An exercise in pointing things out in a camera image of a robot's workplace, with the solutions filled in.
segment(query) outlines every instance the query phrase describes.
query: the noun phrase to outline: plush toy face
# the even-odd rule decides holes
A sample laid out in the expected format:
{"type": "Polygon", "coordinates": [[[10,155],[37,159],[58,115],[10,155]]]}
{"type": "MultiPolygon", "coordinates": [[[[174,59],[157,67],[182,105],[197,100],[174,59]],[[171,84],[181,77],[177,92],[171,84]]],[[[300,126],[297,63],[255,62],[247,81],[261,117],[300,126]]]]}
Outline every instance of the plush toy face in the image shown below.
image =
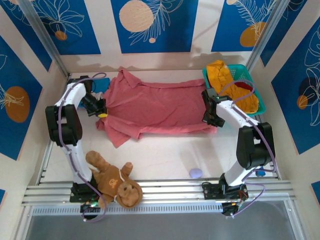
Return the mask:
{"type": "Polygon", "coordinates": [[[117,193],[118,196],[121,198],[123,204],[127,207],[135,205],[135,203],[139,199],[138,190],[126,181],[121,183],[121,185],[118,187],[117,193]]]}

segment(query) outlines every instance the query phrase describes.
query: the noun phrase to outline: yellow tag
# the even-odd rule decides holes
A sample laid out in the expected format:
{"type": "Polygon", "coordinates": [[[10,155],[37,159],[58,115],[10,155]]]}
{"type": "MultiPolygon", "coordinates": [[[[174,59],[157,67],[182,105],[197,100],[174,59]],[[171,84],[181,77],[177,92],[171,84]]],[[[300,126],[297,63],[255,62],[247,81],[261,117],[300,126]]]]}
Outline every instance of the yellow tag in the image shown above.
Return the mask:
{"type": "Polygon", "coordinates": [[[98,115],[99,118],[106,118],[108,116],[107,113],[101,113],[98,115]]]}

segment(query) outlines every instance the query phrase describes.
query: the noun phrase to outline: plastic basket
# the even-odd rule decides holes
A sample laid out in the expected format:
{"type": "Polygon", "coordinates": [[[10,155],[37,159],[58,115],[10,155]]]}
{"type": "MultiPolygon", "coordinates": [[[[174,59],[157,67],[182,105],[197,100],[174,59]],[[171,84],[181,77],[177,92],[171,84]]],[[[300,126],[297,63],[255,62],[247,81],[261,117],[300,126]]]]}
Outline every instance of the plastic basket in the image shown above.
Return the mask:
{"type": "MultiPolygon", "coordinates": [[[[230,73],[231,73],[234,81],[245,79],[245,80],[248,80],[252,83],[254,82],[252,80],[250,73],[248,72],[246,66],[244,66],[242,64],[231,64],[231,65],[228,65],[228,67],[229,67],[230,73]]],[[[202,70],[202,73],[203,73],[206,87],[210,88],[206,67],[202,70]]],[[[260,96],[257,89],[255,89],[254,94],[259,99],[258,111],[256,113],[248,114],[249,116],[264,114],[266,111],[266,106],[265,106],[264,102],[262,101],[261,96],[260,96]]]]}

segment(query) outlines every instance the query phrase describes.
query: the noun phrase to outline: white wall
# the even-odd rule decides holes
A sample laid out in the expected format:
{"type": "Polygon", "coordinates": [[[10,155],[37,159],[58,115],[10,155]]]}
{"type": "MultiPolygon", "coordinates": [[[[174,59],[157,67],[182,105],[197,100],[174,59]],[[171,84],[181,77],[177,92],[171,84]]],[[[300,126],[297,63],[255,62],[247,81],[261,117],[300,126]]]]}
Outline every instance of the white wall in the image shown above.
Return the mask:
{"type": "Polygon", "coordinates": [[[202,69],[223,59],[227,64],[246,64],[251,51],[211,52],[225,0],[199,0],[190,53],[122,54],[110,0],[85,0],[101,55],[64,55],[71,73],[113,72],[120,66],[130,71],[202,69]]]}
{"type": "Polygon", "coordinates": [[[0,35],[42,85],[42,92],[17,161],[0,153],[0,189],[7,192],[0,209],[0,239],[10,239],[27,185],[49,139],[45,107],[60,98],[65,79],[52,64],[49,72],[0,7],[0,35]]]}
{"type": "Polygon", "coordinates": [[[266,105],[265,120],[272,125],[282,178],[292,181],[301,215],[314,240],[320,239],[320,206],[311,183],[320,180],[320,144],[298,154],[271,81],[319,17],[319,0],[308,0],[267,66],[259,60],[251,73],[266,105]]]}

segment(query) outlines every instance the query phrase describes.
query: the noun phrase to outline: purple cable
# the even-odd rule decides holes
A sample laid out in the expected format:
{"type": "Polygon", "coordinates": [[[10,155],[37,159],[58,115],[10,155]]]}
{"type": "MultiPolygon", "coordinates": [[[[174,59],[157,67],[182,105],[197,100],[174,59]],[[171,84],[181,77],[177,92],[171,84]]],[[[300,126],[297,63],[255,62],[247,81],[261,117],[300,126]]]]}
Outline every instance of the purple cable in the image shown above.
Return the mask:
{"type": "Polygon", "coordinates": [[[64,103],[66,102],[66,99],[67,99],[67,96],[69,95],[69,93],[74,89],[74,87],[84,81],[87,81],[87,80],[100,80],[100,79],[104,79],[105,77],[107,76],[106,73],[104,72],[99,72],[97,74],[95,74],[93,77],[88,77],[88,78],[83,78],[79,81],[77,81],[71,88],[69,88],[69,90],[65,93],[64,95],[64,98],[61,100],[61,104],[59,106],[59,109],[58,109],[58,133],[59,133],[59,140],[60,140],[60,143],[61,145],[69,152],[69,157],[70,157],[70,162],[71,162],[71,166],[73,168],[73,170],[76,172],[76,174],[78,175],[78,177],[86,184],[89,186],[89,188],[91,188],[96,194],[98,194],[98,196],[103,200],[103,203],[104,203],[104,212],[102,214],[101,217],[97,217],[97,218],[94,218],[92,220],[87,220],[85,218],[83,218],[83,220],[87,223],[96,223],[100,220],[102,220],[105,215],[106,215],[106,212],[107,212],[107,202],[106,200],[104,199],[104,197],[102,196],[102,194],[97,190],[95,189],[90,183],[88,183],[85,178],[83,176],[81,176],[80,172],[77,170],[77,167],[75,165],[75,162],[73,160],[73,157],[72,157],[72,154],[71,154],[71,151],[70,151],[70,148],[64,143],[63,141],[63,138],[62,138],[62,122],[61,122],[61,111],[62,111],[62,107],[64,105],[64,103]]]}
{"type": "MultiPolygon", "coordinates": [[[[253,169],[252,171],[250,171],[250,172],[242,179],[242,182],[245,183],[245,184],[247,184],[247,185],[259,186],[259,187],[262,187],[263,189],[262,189],[261,193],[260,193],[256,198],[254,198],[254,199],[253,199],[247,206],[245,206],[243,209],[241,209],[240,211],[238,211],[237,213],[235,213],[235,214],[233,215],[233,217],[236,216],[236,215],[238,215],[238,214],[240,214],[241,212],[243,212],[243,211],[244,211],[245,209],[247,209],[248,207],[250,207],[250,206],[251,206],[255,201],[257,201],[258,198],[260,198],[261,195],[266,191],[266,187],[265,187],[264,185],[262,185],[262,184],[245,182],[245,181],[247,180],[247,178],[248,178],[252,173],[257,172],[257,171],[265,171],[265,172],[270,172],[270,173],[274,173],[274,172],[277,171],[276,158],[275,158],[274,153],[272,152],[271,147],[270,147],[269,143],[267,142],[265,136],[262,134],[262,132],[260,131],[260,129],[259,129],[242,111],[240,111],[240,110],[236,107],[236,104],[235,104],[236,102],[241,101],[241,100],[243,100],[243,99],[251,96],[251,95],[255,92],[256,87],[255,87],[255,85],[254,85],[253,82],[251,82],[251,81],[249,81],[249,80],[246,80],[246,79],[237,80],[237,82],[243,82],[243,83],[249,83],[249,84],[251,84],[251,85],[252,85],[252,91],[251,91],[249,94],[244,95],[244,96],[239,97],[238,99],[234,100],[234,101],[232,102],[232,104],[231,104],[231,107],[232,107],[232,109],[235,110],[239,115],[241,115],[248,123],[250,123],[250,124],[254,127],[254,129],[257,131],[257,133],[260,135],[261,140],[263,141],[266,149],[268,150],[268,152],[269,152],[269,154],[270,154],[271,161],[272,161],[272,163],[273,163],[273,169],[271,169],[271,170],[269,170],[269,169],[263,169],[263,170],[261,170],[261,169],[253,169]]],[[[220,96],[221,93],[223,93],[229,86],[231,86],[231,85],[233,85],[233,84],[235,84],[235,81],[230,82],[229,84],[227,84],[227,85],[222,89],[222,91],[219,93],[219,96],[220,96]]]]}

